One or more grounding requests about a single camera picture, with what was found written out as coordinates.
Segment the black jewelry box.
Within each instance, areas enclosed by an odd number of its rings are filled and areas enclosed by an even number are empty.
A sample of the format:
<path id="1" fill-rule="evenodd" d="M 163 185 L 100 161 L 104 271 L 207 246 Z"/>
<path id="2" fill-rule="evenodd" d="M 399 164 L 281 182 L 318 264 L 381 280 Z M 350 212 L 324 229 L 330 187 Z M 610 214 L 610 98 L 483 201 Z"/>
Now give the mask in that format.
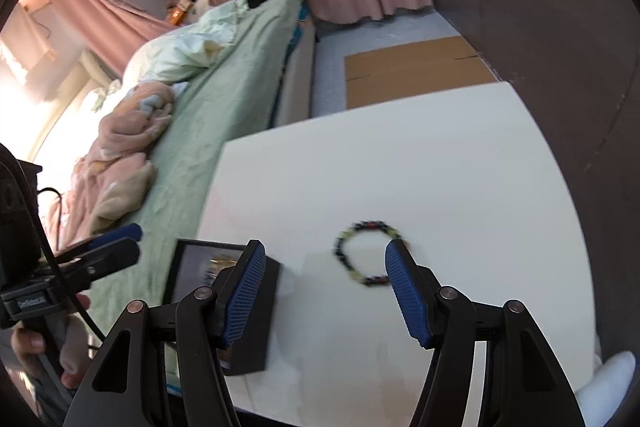
<path id="1" fill-rule="evenodd" d="M 227 376 L 263 372 L 281 265 L 257 239 L 244 245 L 179 239 L 163 303 L 206 287 L 215 298 L 213 331 Z"/>

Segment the pink fluffy blanket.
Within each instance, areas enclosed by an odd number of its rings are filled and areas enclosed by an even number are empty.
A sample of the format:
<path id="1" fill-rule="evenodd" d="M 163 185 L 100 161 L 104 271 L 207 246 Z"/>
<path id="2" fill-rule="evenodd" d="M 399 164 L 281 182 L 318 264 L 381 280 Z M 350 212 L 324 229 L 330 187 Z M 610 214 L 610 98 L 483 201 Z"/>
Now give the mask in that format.
<path id="1" fill-rule="evenodd" d="M 74 166 L 70 188 L 44 220 L 57 254 L 141 208 L 157 175 L 148 154 L 169 127 L 174 102 L 168 84 L 142 82 L 101 119 L 89 152 Z"/>

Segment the green bed sheet mattress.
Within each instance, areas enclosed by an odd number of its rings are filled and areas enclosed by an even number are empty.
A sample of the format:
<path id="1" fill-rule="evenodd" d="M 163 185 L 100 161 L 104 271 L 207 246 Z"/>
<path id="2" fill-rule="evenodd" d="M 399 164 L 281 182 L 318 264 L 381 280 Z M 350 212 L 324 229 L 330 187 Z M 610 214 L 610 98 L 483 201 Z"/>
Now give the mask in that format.
<path id="1" fill-rule="evenodd" d="M 198 231 L 224 143 L 268 129 L 303 2 L 267 0 L 249 10 L 232 46 L 179 96 L 171 124 L 152 150 L 156 181 L 126 219 L 142 228 L 139 261 L 90 289 L 90 314 L 102 331 L 131 300 L 160 303 L 178 239 Z"/>

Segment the pale green pillow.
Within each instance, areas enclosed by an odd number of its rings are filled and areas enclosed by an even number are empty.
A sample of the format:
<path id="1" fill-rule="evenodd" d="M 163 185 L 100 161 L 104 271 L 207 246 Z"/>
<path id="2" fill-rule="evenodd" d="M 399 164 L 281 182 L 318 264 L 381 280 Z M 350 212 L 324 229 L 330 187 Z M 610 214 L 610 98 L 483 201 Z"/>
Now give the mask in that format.
<path id="1" fill-rule="evenodd" d="M 186 81 L 214 67 L 234 46 L 247 0 L 231 0 L 208 10 L 195 23 L 179 27 L 145 43 L 131 57 L 122 83 Z"/>

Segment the white cloth at right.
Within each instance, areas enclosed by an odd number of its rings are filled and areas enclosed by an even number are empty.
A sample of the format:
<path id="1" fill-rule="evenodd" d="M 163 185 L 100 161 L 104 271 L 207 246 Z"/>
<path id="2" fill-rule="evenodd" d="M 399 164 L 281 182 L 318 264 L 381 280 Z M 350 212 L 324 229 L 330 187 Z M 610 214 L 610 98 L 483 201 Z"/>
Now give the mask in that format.
<path id="1" fill-rule="evenodd" d="M 591 381 L 575 392 L 587 427 L 605 426 L 623 404 L 637 361 L 630 351 L 613 355 L 594 373 Z"/>

